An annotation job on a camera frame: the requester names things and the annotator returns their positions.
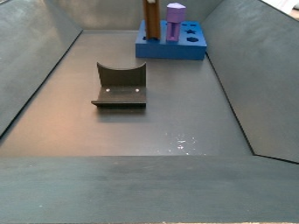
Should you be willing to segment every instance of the metal plate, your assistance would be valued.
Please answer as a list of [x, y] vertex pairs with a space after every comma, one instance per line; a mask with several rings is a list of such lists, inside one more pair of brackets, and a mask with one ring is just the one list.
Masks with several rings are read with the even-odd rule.
[[298, 223], [298, 173], [261, 157], [0, 158], [0, 221]]
[[299, 162], [298, 21], [258, 0], [227, 0], [203, 30], [255, 153]]

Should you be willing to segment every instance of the blue block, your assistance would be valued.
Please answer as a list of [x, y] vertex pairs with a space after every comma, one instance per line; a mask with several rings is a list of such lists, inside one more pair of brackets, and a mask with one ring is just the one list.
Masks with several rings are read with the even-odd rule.
[[203, 60], [207, 43], [198, 22], [182, 22], [181, 40], [166, 41], [167, 21], [162, 20], [162, 39], [146, 39], [146, 21], [143, 20], [135, 41], [138, 58], [159, 58], [175, 60]]

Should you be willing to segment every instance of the curved bracket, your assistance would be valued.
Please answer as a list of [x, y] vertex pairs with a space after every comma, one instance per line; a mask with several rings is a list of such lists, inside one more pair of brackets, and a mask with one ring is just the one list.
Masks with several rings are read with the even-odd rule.
[[146, 106], [146, 63], [140, 67], [115, 69], [98, 63], [100, 90], [98, 107]]

